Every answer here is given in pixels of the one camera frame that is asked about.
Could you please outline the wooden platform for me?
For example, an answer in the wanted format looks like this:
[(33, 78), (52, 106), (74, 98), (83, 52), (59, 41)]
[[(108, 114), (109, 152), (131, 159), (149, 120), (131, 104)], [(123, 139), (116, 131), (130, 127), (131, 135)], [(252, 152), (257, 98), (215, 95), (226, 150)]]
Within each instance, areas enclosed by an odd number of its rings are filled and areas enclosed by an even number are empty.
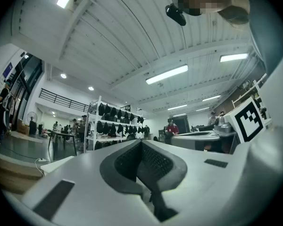
[(0, 186), (2, 189), (23, 195), (42, 178), (36, 167), (27, 167), (0, 159)]

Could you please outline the black balcony railing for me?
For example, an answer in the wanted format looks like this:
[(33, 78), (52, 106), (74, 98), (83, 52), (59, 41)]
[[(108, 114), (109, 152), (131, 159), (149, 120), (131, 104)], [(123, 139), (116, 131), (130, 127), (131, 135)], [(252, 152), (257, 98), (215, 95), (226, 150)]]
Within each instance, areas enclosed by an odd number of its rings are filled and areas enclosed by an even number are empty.
[(50, 92), (46, 89), (41, 89), (39, 93), (39, 98), (42, 98), (46, 101), (52, 102), (54, 104), (58, 104), (70, 109), (75, 109), (80, 112), (88, 112), (89, 106), (80, 102), (77, 102), (75, 100), (69, 99), (67, 97), (60, 96), (58, 94), (55, 94), (53, 92)]

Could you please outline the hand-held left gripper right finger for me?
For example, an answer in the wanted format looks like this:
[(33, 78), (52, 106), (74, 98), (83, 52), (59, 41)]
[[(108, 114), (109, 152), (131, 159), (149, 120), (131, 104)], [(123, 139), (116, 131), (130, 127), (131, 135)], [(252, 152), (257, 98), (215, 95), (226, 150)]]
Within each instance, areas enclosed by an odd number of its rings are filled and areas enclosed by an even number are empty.
[(244, 145), (222, 154), (137, 139), (136, 148), (137, 178), (152, 193), (154, 214), (138, 211), (135, 226), (180, 226), (179, 216), (197, 215), (201, 202), (220, 207), (244, 166)]

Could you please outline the person's dark shirt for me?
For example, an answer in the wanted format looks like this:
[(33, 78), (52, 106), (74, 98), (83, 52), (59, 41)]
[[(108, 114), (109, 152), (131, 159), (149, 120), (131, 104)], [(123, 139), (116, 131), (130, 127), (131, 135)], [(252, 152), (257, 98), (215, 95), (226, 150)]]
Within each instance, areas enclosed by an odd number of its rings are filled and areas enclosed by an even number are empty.
[(249, 0), (250, 31), (254, 50), (271, 75), (283, 58), (283, 22), (267, 0)]

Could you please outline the dark framed table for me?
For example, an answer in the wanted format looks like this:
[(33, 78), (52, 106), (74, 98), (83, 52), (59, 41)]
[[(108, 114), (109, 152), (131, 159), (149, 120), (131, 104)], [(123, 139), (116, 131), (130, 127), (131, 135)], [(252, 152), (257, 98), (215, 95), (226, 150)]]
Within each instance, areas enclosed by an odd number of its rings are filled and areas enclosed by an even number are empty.
[(75, 135), (65, 134), (65, 133), (58, 132), (57, 130), (53, 130), (53, 131), (50, 132), (49, 143), (48, 143), (48, 151), (50, 150), (50, 147), (52, 147), (52, 159), (53, 160), (55, 160), (57, 150), (58, 150), (58, 139), (59, 138), (62, 139), (63, 150), (65, 150), (66, 149), (66, 138), (67, 137), (72, 139), (74, 155), (77, 156)]

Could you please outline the grey shell chair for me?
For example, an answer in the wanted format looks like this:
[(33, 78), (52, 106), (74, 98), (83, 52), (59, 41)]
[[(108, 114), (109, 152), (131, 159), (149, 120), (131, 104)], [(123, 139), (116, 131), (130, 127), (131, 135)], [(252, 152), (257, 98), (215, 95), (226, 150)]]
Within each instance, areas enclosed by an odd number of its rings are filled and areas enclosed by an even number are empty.
[(220, 140), (220, 136), (213, 130), (197, 131), (178, 134), (171, 138), (171, 145), (196, 151), (206, 150), (206, 146), (212, 146)]

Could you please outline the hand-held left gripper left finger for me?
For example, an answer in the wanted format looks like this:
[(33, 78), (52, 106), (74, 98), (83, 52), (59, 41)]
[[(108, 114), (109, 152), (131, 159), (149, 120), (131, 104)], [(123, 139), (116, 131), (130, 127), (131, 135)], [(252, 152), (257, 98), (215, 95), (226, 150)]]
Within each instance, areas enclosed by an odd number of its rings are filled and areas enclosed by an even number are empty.
[[(108, 155), (137, 143), (127, 141), (76, 156), (39, 180), (22, 200), (7, 191), (3, 194), (30, 226), (160, 226), (140, 196), (115, 191), (100, 174)], [(52, 214), (46, 219), (34, 209), (61, 181), (72, 188), (57, 209), (52, 207), (55, 199), (44, 207)]]

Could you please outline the black standing fan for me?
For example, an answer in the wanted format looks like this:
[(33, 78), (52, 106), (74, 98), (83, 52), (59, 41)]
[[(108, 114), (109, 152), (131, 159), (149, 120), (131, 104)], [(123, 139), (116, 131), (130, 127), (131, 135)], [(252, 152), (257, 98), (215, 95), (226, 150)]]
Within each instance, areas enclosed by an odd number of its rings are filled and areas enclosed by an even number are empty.
[(37, 132), (37, 114), (35, 112), (29, 112), (27, 114), (27, 122), (29, 123), (29, 135), (36, 135)]

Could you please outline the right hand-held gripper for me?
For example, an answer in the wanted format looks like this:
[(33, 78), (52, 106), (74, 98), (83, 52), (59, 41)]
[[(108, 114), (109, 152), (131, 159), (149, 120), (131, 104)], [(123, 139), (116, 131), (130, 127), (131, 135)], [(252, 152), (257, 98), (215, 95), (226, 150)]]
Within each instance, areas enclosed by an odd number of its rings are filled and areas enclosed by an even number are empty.
[(224, 136), (236, 133), (241, 143), (249, 142), (266, 130), (266, 125), (253, 98), (248, 98), (229, 113), (218, 118), (214, 131)]

